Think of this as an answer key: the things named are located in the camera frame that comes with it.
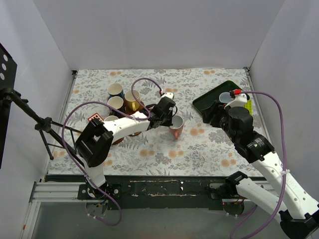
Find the dark wooden coaster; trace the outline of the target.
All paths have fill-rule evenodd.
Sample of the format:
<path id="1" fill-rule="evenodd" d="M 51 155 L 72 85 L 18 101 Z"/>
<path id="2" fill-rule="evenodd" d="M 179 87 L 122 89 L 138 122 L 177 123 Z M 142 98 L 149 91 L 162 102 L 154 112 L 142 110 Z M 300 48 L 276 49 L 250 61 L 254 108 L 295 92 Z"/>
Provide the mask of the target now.
<path id="1" fill-rule="evenodd" d="M 120 139 L 114 141 L 114 142 L 112 143 L 112 145 L 119 144 L 119 143 L 121 143 L 123 140 L 124 140 L 124 137 L 122 137 L 122 138 L 120 138 Z"/>

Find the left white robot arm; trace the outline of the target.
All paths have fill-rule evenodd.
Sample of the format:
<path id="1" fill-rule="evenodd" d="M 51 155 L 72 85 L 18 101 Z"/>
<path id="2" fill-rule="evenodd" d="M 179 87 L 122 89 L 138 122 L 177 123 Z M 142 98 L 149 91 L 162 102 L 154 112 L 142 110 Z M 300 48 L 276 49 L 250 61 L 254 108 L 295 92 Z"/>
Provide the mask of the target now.
<path id="1" fill-rule="evenodd" d="M 148 112 L 140 110 L 131 116 L 117 120 L 100 122 L 91 120 L 75 142 L 79 155 L 85 161 L 85 174 L 90 184 L 89 193 L 95 199 L 101 199 L 106 193 L 106 179 L 103 163 L 112 144 L 137 132 L 148 131 L 160 126 L 172 125 L 172 111 L 175 107 L 173 93 L 165 93 Z"/>

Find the black mug white inside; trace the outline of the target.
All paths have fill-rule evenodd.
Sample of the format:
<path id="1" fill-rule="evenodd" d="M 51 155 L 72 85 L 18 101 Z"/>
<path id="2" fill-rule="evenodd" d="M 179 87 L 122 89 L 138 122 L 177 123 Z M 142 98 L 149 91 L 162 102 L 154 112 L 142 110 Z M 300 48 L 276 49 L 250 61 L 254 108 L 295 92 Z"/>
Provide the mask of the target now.
<path id="1" fill-rule="evenodd" d="M 111 107 L 117 109 L 120 112 L 125 112 L 124 109 L 124 100 L 119 96 L 114 96 L 108 99 L 108 105 Z M 121 113 L 118 113 L 117 111 L 114 111 L 113 109 L 110 109 L 110 116 L 116 116 L 118 118 L 122 118 L 123 115 Z"/>

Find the black perforated panel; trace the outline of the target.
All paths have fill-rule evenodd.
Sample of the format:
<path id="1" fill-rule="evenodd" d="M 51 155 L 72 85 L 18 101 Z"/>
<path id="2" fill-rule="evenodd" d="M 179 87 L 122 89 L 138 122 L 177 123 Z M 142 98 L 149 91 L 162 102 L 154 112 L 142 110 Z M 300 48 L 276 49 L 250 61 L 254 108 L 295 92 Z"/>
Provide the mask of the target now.
<path id="1" fill-rule="evenodd" d="M 0 45 L 0 164 L 2 164 L 5 139 L 8 128 L 9 113 L 12 100 L 17 64 L 12 56 Z"/>

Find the blue mug white inside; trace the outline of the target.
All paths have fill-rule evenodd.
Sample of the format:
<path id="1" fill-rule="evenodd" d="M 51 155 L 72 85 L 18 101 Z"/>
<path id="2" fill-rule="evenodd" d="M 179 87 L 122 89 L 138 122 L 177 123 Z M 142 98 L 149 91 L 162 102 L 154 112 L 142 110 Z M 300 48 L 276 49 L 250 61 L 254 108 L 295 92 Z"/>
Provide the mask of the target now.
<path id="1" fill-rule="evenodd" d="M 107 92 L 109 94 L 109 98 L 118 96 L 121 97 L 122 99 L 124 98 L 124 91 L 123 87 L 119 83 L 113 83 L 107 88 Z"/>

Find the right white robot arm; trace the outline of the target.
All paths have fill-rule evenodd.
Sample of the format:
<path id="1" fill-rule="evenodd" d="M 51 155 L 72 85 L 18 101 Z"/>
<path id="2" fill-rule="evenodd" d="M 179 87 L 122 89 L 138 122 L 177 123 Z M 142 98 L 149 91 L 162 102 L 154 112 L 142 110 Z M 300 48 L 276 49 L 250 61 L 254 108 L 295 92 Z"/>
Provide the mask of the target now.
<path id="1" fill-rule="evenodd" d="M 228 177 L 226 194 L 247 197 L 275 219 L 291 239 L 306 239 L 319 228 L 319 203 L 296 181 L 274 147 L 254 131 L 253 117 L 244 107 L 229 107 L 215 101 L 202 111 L 203 122 L 221 128 L 235 150 L 257 169 L 278 193 L 273 195 L 257 186 L 244 173 Z"/>

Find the floral table mat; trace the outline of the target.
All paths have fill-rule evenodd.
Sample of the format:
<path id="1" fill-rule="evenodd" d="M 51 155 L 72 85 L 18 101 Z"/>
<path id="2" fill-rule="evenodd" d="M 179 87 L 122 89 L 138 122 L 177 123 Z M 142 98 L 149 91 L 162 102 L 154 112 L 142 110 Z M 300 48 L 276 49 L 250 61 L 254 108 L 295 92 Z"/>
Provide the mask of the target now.
<path id="1" fill-rule="evenodd" d="M 260 173 L 242 158 L 223 130 L 202 122 L 193 101 L 226 81 L 251 89 L 244 69 L 131 69 L 80 70 L 71 89 L 65 114 L 68 125 L 83 130 L 88 118 L 109 109 L 107 88 L 120 84 L 124 92 L 134 88 L 145 104 L 159 101 L 159 89 L 172 92 L 184 127 L 175 138 L 167 127 L 125 137 L 111 147 L 104 161 L 106 175 L 229 176 L 241 171 L 249 177 Z"/>

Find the pink floral mug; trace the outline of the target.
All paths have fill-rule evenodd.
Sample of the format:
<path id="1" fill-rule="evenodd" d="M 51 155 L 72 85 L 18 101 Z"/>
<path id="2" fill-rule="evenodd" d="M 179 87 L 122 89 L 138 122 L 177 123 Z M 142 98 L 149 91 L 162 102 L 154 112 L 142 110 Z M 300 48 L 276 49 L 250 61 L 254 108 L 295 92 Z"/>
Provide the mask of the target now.
<path id="1" fill-rule="evenodd" d="M 181 116 L 175 115 L 172 117 L 172 125 L 169 127 L 170 133 L 178 140 L 184 127 L 184 120 Z"/>

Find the green mug back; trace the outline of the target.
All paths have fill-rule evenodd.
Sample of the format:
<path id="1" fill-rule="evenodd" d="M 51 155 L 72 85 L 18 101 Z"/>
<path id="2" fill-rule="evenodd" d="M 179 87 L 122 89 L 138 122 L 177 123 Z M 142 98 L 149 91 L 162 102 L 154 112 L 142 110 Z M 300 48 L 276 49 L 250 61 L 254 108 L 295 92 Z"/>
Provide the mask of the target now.
<path id="1" fill-rule="evenodd" d="M 108 116 L 104 119 L 104 121 L 114 121 L 118 120 L 119 118 L 117 116 Z"/>

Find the cream mug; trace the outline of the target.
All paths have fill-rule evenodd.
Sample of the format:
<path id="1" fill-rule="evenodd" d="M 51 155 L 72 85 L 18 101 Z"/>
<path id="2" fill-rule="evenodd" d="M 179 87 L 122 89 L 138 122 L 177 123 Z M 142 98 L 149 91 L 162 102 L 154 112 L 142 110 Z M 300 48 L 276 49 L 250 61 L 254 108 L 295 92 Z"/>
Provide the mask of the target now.
<path id="1" fill-rule="evenodd" d="M 127 91 L 124 94 L 124 97 L 125 97 L 126 101 L 130 101 L 130 102 L 133 102 L 133 101 L 139 102 L 140 101 L 140 93 L 136 90 Z"/>

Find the red toy brick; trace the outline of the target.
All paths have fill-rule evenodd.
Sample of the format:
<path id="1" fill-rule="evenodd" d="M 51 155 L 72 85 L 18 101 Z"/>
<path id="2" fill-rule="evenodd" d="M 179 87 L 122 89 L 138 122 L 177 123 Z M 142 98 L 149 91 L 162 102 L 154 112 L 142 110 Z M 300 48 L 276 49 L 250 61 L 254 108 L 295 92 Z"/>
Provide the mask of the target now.
<path id="1" fill-rule="evenodd" d="M 96 119 L 96 120 L 99 120 L 100 122 L 103 122 L 104 119 L 98 114 L 98 113 L 94 113 L 93 115 L 91 115 L 89 118 L 88 118 L 88 121 L 91 121 L 93 119 Z"/>

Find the aluminium frame rail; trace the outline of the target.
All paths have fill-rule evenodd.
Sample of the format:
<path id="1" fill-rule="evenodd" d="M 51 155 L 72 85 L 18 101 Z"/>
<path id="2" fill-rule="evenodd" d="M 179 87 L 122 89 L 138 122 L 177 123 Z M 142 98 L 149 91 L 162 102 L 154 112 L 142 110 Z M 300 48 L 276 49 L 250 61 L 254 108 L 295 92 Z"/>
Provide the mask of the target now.
<path id="1" fill-rule="evenodd" d="M 28 210 L 21 239 L 32 237 L 39 209 L 42 203 L 97 203 L 101 200 L 90 197 L 78 199 L 78 194 L 87 193 L 82 182 L 35 182 L 28 203 Z"/>

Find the yellow green toy block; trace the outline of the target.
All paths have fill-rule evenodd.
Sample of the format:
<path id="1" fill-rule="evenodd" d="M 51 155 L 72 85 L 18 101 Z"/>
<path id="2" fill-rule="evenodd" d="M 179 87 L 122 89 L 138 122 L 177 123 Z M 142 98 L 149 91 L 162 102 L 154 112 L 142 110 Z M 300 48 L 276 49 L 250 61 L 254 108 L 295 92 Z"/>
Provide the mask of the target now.
<path id="1" fill-rule="evenodd" d="M 247 103 L 244 105 L 244 108 L 246 108 L 249 111 L 250 115 L 253 115 L 252 101 L 251 100 L 247 101 Z"/>

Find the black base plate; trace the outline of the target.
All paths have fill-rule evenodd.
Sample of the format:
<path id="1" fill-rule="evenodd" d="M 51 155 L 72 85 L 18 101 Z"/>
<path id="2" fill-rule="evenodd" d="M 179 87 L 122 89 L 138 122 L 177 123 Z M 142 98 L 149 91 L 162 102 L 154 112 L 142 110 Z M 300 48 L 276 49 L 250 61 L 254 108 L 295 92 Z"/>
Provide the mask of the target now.
<path id="1" fill-rule="evenodd" d="M 204 176 L 106 176 L 102 190 L 107 199 L 88 183 L 79 186 L 77 198 L 100 201 L 108 210 L 121 209 L 209 209 L 230 207 L 244 210 L 246 199 L 226 185 L 225 177 Z"/>

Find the light blue mug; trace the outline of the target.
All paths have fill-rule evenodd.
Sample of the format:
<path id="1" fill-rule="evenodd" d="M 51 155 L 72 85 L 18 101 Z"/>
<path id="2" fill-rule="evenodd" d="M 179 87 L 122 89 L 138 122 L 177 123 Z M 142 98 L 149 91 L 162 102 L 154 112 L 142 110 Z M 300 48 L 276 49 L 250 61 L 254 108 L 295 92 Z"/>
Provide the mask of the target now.
<path id="1" fill-rule="evenodd" d="M 219 95 L 219 101 L 221 103 L 227 104 L 227 103 L 233 101 L 233 98 L 231 97 L 229 92 L 223 92 Z"/>

